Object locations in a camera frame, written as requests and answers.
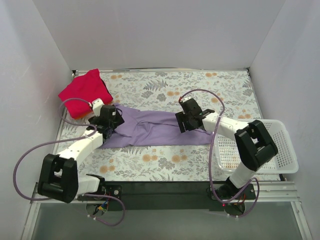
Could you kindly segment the purple t shirt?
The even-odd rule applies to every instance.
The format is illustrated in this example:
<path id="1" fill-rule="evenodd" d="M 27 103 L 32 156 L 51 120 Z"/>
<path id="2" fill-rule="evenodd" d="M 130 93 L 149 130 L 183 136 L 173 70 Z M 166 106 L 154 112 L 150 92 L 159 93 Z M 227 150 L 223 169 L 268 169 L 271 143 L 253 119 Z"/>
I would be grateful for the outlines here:
<path id="1" fill-rule="evenodd" d="M 211 142 L 212 134 L 201 129 L 181 133 L 173 112 L 138 110 L 121 104 L 124 123 L 118 126 L 102 149 L 128 146 L 200 146 Z"/>

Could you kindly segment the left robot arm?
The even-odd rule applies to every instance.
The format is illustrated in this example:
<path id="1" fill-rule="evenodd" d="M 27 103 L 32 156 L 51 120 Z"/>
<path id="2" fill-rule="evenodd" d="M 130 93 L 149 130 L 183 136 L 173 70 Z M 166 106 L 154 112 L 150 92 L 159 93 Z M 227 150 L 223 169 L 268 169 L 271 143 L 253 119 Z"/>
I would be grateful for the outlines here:
<path id="1" fill-rule="evenodd" d="M 42 162 L 37 193 L 64 203 L 70 203 L 84 194 L 90 194 L 95 200 L 103 199 L 107 193 L 102 184 L 105 179 L 94 174 L 80 176 L 78 165 L 125 122 L 122 114 L 122 110 L 115 105 L 103 105 L 89 119 L 82 139 L 55 155 L 47 154 Z"/>

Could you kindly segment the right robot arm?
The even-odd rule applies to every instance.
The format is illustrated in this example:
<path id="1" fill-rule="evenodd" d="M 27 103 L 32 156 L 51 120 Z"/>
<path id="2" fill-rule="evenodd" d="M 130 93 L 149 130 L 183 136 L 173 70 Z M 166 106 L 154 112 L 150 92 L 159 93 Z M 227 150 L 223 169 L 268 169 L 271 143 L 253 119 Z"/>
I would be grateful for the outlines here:
<path id="1" fill-rule="evenodd" d="M 217 190 L 232 199 L 245 192 L 244 186 L 255 173 L 278 154 L 278 148 L 260 120 L 238 121 L 223 117 L 214 110 L 202 110 L 196 100 L 179 100 L 182 111 L 175 114 L 180 131 L 202 129 L 222 135 L 235 142 L 240 163 Z"/>

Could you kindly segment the orange folded t shirt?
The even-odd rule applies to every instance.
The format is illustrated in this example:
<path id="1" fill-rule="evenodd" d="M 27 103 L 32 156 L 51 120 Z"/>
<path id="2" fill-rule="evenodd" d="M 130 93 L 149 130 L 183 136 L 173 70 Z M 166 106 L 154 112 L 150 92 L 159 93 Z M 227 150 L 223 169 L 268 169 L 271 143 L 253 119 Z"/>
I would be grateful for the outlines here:
<path id="1" fill-rule="evenodd" d="M 93 116 L 96 116 L 96 113 L 92 110 L 88 111 L 88 112 L 83 112 L 83 113 L 80 113 L 80 114 L 77 114 L 74 119 L 75 120 L 79 120 L 79 119 L 82 119 L 82 118 L 91 118 Z"/>

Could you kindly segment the red folded t shirt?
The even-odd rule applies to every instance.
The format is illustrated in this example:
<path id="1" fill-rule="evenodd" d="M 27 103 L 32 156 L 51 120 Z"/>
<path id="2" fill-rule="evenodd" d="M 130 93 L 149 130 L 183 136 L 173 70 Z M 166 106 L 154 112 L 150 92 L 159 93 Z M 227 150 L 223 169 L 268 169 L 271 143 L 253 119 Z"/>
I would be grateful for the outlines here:
<path id="1" fill-rule="evenodd" d="M 113 97 L 101 79 L 100 71 L 97 68 L 76 77 L 58 94 L 58 97 L 61 101 L 72 98 L 72 100 L 65 103 L 72 118 L 78 114 L 91 111 L 86 102 L 92 103 L 98 98 L 102 99 L 104 104 L 109 104 L 113 101 Z"/>

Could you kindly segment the floral table mat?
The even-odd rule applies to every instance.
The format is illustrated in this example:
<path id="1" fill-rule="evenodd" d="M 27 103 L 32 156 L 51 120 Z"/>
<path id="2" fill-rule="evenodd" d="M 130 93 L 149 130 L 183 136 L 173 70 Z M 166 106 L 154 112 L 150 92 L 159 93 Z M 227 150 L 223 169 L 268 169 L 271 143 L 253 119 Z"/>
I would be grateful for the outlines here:
<path id="1" fill-rule="evenodd" d="M 179 112 L 182 94 L 201 108 L 232 119 L 259 119 L 261 113 L 247 71 L 101 72 L 116 104 L 141 111 Z M 215 159 L 208 164 L 209 146 L 128 146 L 97 149 L 78 167 L 80 175 L 108 181 L 223 181 Z"/>

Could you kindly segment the white plastic basket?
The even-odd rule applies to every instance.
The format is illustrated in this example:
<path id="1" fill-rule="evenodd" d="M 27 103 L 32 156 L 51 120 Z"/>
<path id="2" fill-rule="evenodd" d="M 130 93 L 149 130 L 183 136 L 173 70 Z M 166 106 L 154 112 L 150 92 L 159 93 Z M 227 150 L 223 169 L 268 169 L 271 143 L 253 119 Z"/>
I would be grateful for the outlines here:
<path id="1" fill-rule="evenodd" d="M 277 146 L 278 153 L 258 171 L 259 175 L 294 174 L 299 165 L 290 135 L 285 125 L 279 120 L 261 119 L 272 140 Z M 217 135 L 214 140 L 214 152 L 217 164 L 221 170 L 232 173 L 241 162 L 235 141 L 223 135 Z"/>

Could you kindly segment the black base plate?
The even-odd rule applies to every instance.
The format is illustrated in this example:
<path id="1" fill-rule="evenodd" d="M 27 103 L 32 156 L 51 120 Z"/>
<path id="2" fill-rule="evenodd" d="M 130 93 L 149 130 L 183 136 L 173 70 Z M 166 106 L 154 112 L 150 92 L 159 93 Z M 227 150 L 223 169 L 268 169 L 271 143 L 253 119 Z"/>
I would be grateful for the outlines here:
<path id="1" fill-rule="evenodd" d="M 115 197 L 126 210 L 209 210 L 222 212 L 208 181 L 106 181 L 98 194 Z"/>

